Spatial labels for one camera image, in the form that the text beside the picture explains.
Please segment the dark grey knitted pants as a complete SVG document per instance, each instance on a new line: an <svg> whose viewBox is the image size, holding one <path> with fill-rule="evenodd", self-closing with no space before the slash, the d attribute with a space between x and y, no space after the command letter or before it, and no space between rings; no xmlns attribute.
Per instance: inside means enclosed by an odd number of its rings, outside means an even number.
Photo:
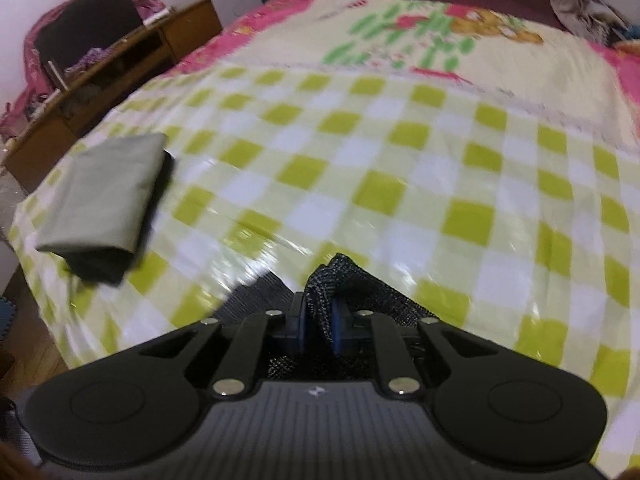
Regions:
<svg viewBox="0 0 640 480"><path fill-rule="evenodd" d="M238 326L270 309L294 318L293 341L270 341L266 378L285 382L347 382L374 376L376 356L368 334L357 333L356 313L389 316L399 327L415 328L434 313L376 278L351 258L336 254L307 278L302 298L276 274L239 285L214 317Z"/></svg>

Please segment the green checkered plastic sheet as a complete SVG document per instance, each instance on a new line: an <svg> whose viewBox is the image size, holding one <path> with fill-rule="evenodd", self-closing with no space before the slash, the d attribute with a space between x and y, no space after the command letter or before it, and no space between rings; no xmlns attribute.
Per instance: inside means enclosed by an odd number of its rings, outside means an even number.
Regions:
<svg viewBox="0 0 640 480"><path fill-rule="evenodd" d="M639 156L432 77L218 63L156 78L72 148L161 132L176 169L139 269L81 284L36 248L70 161L9 240L70 366L341 252L444 321L588 379L597 465L639 461Z"/></svg>

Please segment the folded grey-green garment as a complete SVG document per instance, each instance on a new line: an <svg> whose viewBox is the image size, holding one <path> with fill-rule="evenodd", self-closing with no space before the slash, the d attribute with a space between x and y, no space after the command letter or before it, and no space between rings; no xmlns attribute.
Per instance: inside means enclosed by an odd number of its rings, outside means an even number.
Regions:
<svg viewBox="0 0 640 480"><path fill-rule="evenodd" d="M36 251L90 283L119 283L138 258L174 168L160 132L107 139L78 154L38 229Z"/></svg>

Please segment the wooden side cabinet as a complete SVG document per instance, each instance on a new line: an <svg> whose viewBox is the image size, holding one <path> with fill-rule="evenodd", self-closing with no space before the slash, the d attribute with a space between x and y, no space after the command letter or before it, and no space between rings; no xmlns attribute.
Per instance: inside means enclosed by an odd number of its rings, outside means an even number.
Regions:
<svg viewBox="0 0 640 480"><path fill-rule="evenodd" d="M113 107L221 31L213 0L200 0L132 32L43 107L8 148L3 168L32 192Z"/></svg>

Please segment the pink floral bed sheet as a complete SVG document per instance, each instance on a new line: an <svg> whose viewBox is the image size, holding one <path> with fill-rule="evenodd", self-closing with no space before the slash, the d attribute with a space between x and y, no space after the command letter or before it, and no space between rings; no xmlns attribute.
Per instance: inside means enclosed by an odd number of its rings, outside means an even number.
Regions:
<svg viewBox="0 0 640 480"><path fill-rule="evenodd" d="M177 66L221 58L362 67L463 82L606 140L639 146L639 60L569 32L495 11L428 0L271 0Z"/></svg>

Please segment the black monitor with pink cover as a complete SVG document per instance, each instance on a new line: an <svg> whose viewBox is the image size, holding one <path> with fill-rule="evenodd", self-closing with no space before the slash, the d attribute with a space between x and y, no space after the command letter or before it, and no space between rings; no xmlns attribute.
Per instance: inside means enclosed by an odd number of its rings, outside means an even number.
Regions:
<svg viewBox="0 0 640 480"><path fill-rule="evenodd" d="M165 9L163 0L67 0L43 14L23 42L26 87L1 115L2 139L15 138L28 121L29 107L52 93L47 62L60 70L74 68L89 51L107 50Z"/></svg>

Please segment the beige curtain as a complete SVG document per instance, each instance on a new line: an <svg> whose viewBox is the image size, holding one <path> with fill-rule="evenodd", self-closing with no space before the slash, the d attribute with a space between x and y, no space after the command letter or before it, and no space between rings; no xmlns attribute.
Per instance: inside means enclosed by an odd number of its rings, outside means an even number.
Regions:
<svg viewBox="0 0 640 480"><path fill-rule="evenodd" d="M629 39L630 21L604 0L549 0L560 23L573 35L612 47Z"/></svg>

